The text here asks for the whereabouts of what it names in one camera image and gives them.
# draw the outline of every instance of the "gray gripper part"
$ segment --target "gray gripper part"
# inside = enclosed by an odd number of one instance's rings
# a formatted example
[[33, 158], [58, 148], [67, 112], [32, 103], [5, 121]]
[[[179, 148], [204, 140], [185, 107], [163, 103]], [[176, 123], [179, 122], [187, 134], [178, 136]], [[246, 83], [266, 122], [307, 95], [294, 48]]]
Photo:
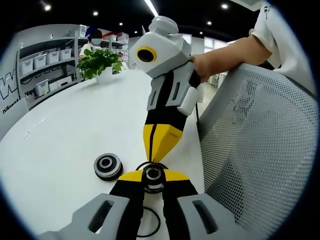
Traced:
[[195, 70], [195, 65], [188, 61], [186, 64], [173, 70], [174, 78], [172, 89], [166, 106], [180, 107], [185, 99], [188, 89], [191, 87], [189, 80]]
[[[194, 72], [195, 66], [192, 62], [179, 66], [173, 70], [174, 78], [170, 96], [166, 103], [166, 106], [180, 107], [183, 103], [188, 89], [191, 87], [189, 80]], [[153, 110], [156, 108], [159, 92], [165, 81], [166, 74], [160, 75], [151, 81], [151, 93], [148, 99], [147, 110]]]
[[237, 225], [234, 215], [205, 193], [180, 197], [178, 202], [187, 222], [190, 240], [259, 239]]
[[[120, 220], [128, 202], [128, 198], [102, 193], [75, 211], [69, 225], [59, 231], [47, 231], [39, 235], [39, 239], [116, 240]], [[100, 227], [97, 222], [102, 217], [104, 221], [100, 233], [95, 234]]]
[[160, 89], [162, 87], [162, 84], [165, 81], [165, 78], [166, 78], [166, 75], [163, 74], [151, 80], [151, 93], [148, 99], [148, 106], [146, 107], [147, 111], [153, 110], [156, 108]]
[[[176, 34], [168, 36], [168, 38], [173, 41], [177, 41], [177, 39], [180, 37], [181, 37], [180, 35], [176, 35]], [[191, 46], [182, 38], [181, 51], [177, 55], [171, 57], [170, 59], [152, 68], [150, 71], [146, 72], [146, 74], [153, 79], [157, 78], [160, 75], [163, 75], [164, 73], [168, 73], [170, 70], [176, 69], [179, 66], [182, 66], [183, 64], [187, 63], [190, 54], [191, 54]]]

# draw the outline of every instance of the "mesh chair back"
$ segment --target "mesh chair back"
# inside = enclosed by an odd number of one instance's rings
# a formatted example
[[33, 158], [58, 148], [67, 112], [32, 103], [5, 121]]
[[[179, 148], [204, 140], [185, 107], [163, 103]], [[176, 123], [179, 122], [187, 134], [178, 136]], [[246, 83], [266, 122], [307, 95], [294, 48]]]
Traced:
[[266, 239], [308, 180], [318, 121], [315, 99], [287, 77], [248, 64], [229, 72], [199, 121], [205, 192]]

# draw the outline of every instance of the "white pot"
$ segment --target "white pot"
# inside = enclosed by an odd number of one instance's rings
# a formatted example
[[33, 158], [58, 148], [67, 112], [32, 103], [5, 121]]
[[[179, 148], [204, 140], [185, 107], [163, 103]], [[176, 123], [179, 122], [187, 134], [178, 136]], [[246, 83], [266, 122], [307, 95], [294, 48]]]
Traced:
[[95, 76], [96, 82], [98, 84], [106, 84], [110, 83], [112, 81], [112, 72], [113, 72], [113, 67], [109, 66], [106, 67], [105, 70], [102, 71], [102, 73], [99, 75]]

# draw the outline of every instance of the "black bearing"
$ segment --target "black bearing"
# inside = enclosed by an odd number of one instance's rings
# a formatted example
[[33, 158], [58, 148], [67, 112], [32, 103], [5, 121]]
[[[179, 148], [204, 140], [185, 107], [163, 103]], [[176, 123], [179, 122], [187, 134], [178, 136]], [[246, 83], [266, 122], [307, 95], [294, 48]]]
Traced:
[[94, 161], [94, 172], [103, 181], [110, 182], [118, 179], [123, 173], [124, 167], [122, 162], [113, 153], [100, 155]]
[[161, 193], [164, 188], [164, 180], [165, 173], [161, 165], [151, 163], [143, 169], [143, 184], [146, 193]]

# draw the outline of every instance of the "shelving unit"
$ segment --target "shelving unit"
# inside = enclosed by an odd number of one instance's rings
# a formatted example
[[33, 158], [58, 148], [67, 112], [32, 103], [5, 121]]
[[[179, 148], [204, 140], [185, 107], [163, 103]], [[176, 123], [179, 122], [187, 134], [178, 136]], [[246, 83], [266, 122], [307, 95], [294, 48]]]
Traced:
[[45, 94], [45, 95], [43, 95], [43, 96], [41, 96], [41, 97], [38, 97], [35, 101], [33, 101], [32, 103], [30, 103], [30, 104], [28, 105], [28, 106], [29, 106], [29, 109], [30, 109], [30, 110], [33, 109], [35, 106], [37, 106], [38, 104], [42, 103], [42, 102], [43, 102], [44, 100], [46, 100], [47, 98], [49, 98], [49, 97], [51, 97], [51, 96], [53, 96], [53, 95], [61, 92], [61, 91], [64, 90], [64, 89], [67, 89], [67, 88], [69, 88], [69, 87], [71, 87], [71, 86], [73, 86], [73, 85], [76, 85], [77, 83], [78, 83], [78, 81], [70, 82], [70, 83], [68, 83], [68, 84], [66, 84], [66, 85], [64, 85], [64, 86], [62, 86], [62, 87], [59, 87], [59, 88], [57, 88], [57, 89], [55, 89], [55, 90], [53, 90], [53, 91], [50, 91], [49, 93], [47, 93], [47, 94]]
[[[118, 47], [122, 47], [122, 46], [126, 46], [127, 45], [126, 43], [121, 42], [121, 41], [112, 41], [110, 38], [109, 38], [109, 40], [103, 39], [100, 46], [102, 48], [103, 47], [107, 47], [107, 48], [109, 48], [109, 50], [111, 50], [113, 47], [118, 48]], [[88, 38], [79, 37], [78, 41], [79, 41], [79, 43], [81, 45], [84, 45], [84, 44], [86, 44], [88, 42]]]
[[[84, 37], [67, 36], [67, 37], [47, 39], [45, 41], [37, 42], [35, 44], [29, 45], [29, 46], [23, 46], [22, 48], [19, 48], [16, 53], [16, 81], [17, 81], [17, 89], [18, 89], [19, 98], [21, 99], [21, 98], [25, 97], [24, 93], [22, 92], [22, 90], [23, 90], [22, 83], [27, 78], [31, 78], [32, 76], [34, 76], [40, 72], [44, 72], [50, 68], [55, 68], [59, 65], [62, 65], [62, 66], [66, 65], [72, 61], [74, 61], [74, 65], [77, 66], [79, 63], [79, 57], [78, 57], [79, 56], [79, 46], [82, 47], [87, 42], [88, 42], [88, 39], [84, 38]], [[112, 41], [111, 37], [109, 37], [109, 39], [107, 39], [107, 40], [103, 39], [101, 42], [101, 47], [102, 48], [107, 47], [107, 48], [109, 48], [109, 50], [122, 49], [122, 46], [127, 46], [127, 45], [128, 44], [126, 44], [124, 42]], [[35, 69], [35, 70], [29, 72], [26, 75], [21, 75], [20, 67], [21, 67], [21, 62], [23, 60], [26, 60], [26, 59], [30, 58], [30, 56], [37, 54], [37, 53], [40, 53], [40, 52], [43, 52], [43, 51], [46, 51], [46, 50], [51, 50], [54, 48], [61, 48], [63, 50], [63, 49], [66, 49], [66, 47], [71, 47], [73, 49], [73, 51], [72, 51], [73, 56], [71, 56], [71, 58], [45, 65], [41, 68], [38, 68], [38, 69]], [[61, 86], [56, 90], [50, 91], [49, 93], [47, 93], [41, 97], [38, 97], [36, 100], [30, 102], [28, 104], [29, 109], [34, 108], [35, 106], [37, 106], [38, 104], [40, 104], [41, 102], [43, 102], [47, 98], [53, 96], [54, 94], [57, 94], [66, 88], [69, 88], [75, 84], [80, 83], [82, 81], [82, 78], [80, 75], [80, 70], [77, 67], [75, 68], [75, 76], [76, 76], [76, 80], [72, 81], [71, 83], [68, 83], [64, 86]]]
[[45, 65], [43, 67], [40, 67], [38, 69], [35, 69], [29, 73], [27, 73], [26, 75], [24, 76], [21, 76], [20, 77], [20, 80], [22, 81], [23, 79], [27, 78], [27, 77], [31, 77], [32, 75], [40, 72], [40, 71], [43, 71], [43, 70], [46, 70], [46, 69], [49, 69], [49, 68], [52, 68], [52, 67], [57, 67], [58, 65], [62, 65], [62, 64], [65, 64], [65, 63], [68, 63], [68, 62], [71, 62], [71, 61], [74, 61], [75, 58], [74, 57], [71, 57], [69, 59], [66, 59], [66, 60], [62, 60], [62, 61], [57, 61], [57, 62], [54, 62], [54, 63], [51, 63], [51, 64], [48, 64], [48, 65]]

